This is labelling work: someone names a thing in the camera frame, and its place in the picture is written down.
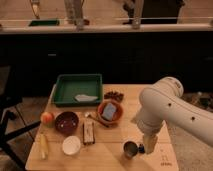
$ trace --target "peach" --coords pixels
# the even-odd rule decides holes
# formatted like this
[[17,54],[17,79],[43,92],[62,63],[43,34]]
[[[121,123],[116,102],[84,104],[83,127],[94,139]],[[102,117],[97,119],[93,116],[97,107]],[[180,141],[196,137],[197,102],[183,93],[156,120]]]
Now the peach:
[[53,126],[53,122],[55,120],[55,117],[53,115],[53,113],[50,112],[43,112],[41,114],[41,123],[43,123],[46,126]]

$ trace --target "food item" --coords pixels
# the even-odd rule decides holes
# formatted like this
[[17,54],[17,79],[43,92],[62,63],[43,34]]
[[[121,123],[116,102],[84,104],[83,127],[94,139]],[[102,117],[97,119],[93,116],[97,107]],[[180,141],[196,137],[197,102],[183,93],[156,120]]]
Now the food item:
[[94,123],[92,121],[84,121],[83,124],[83,140],[84,145],[94,144]]
[[54,117],[53,113],[43,112],[41,114],[40,120],[41,120],[41,123],[44,124],[45,126],[52,127],[55,117]]
[[47,138],[43,133],[41,133],[40,135],[40,152],[41,152],[41,158],[47,159],[49,154],[49,148],[47,144]]
[[104,99],[113,99],[119,103],[123,100],[123,98],[124,98],[124,94],[119,93],[117,91],[109,91],[106,94],[104,94]]
[[75,99],[79,102],[90,102],[98,99],[97,96],[88,96],[86,94],[78,94],[75,96]]
[[116,110],[117,108],[115,105],[112,103],[107,103],[107,105],[104,107],[102,117],[108,121],[112,121]]

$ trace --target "chair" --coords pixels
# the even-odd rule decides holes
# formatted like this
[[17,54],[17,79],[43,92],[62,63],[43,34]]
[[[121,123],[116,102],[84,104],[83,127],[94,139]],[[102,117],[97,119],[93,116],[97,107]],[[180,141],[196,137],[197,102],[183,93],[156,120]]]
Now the chair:
[[[8,144],[8,141],[11,139],[16,138],[17,136],[28,132],[29,130],[37,127],[40,124],[40,121],[37,121],[31,125],[26,125],[24,122],[21,113],[19,112],[18,108],[16,105],[18,103],[22,102],[22,97],[20,95],[20,92],[17,91],[16,89],[16,84],[14,84],[14,78],[15,78],[15,73],[12,70],[12,67],[9,67],[9,73],[5,73],[8,75],[5,80],[5,84],[3,85],[2,88],[2,93],[0,94],[0,148],[10,156],[10,158],[23,170],[25,170],[25,164],[21,161],[21,159],[15,154],[15,152],[11,149],[10,145]],[[7,129],[7,124],[8,120],[14,120],[16,119],[16,115],[9,111],[4,110],[8,107],[14,106],[19,117],[22,119],[24,123],[24,127],[20,128],[18,130],[15,130],[13,132],[7,133],[6,134],[6,129]]]

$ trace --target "small container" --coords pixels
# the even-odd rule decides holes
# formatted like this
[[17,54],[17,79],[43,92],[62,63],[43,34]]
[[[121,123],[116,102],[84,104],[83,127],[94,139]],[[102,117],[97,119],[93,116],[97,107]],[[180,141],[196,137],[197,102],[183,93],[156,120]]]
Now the small container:
[[81,141],[77,136],[69,136],[62,143],[62,151],[66,155],[75,155],[80,151]]
[[78,127],[79,118],[71,111],[62,112],[55,119],[55,128],[65,136],[72,135]]
[[[103,116],[102,116],[104,108],[107,106],[108,103],[112,103],[116,107],[116,111],[113,114],[114,116],[113,116],[112,120],[110,120],[110,121],[104,119]],[[98,115],[98,119],[102,123],[104,123],[105,125],[114,125],[114,124],[117,124],[120,121],[120,119],[123,115],[123,108],[115,100],[106,100],[98,106],[97,115]]]
[[[102,102],[101,74],[63,74],[59,75],[52,102],[57,107],[97,106]],[[77,95],[98,97],[94,101],[77,101]]]
[[138,152],[141,153],[141,154],[144,154],[145,153],[145,148],[143,146],[143,144],[140,144],[139,147],[138,147]]
[[127,141],[123,146],[124,154],[131,159],[138,153],[138,146],[133,141]]

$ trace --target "green tray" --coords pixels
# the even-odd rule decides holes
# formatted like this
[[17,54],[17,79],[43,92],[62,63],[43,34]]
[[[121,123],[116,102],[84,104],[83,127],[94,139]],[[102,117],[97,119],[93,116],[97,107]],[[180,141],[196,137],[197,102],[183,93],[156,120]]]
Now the green tray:
[[[79,102],[75,99],[78,94],[97,96],[90,102]],[[58,107],[64,106],[95,106],[102,101],[101,74],[66,74],[59,75],[52,102]]]

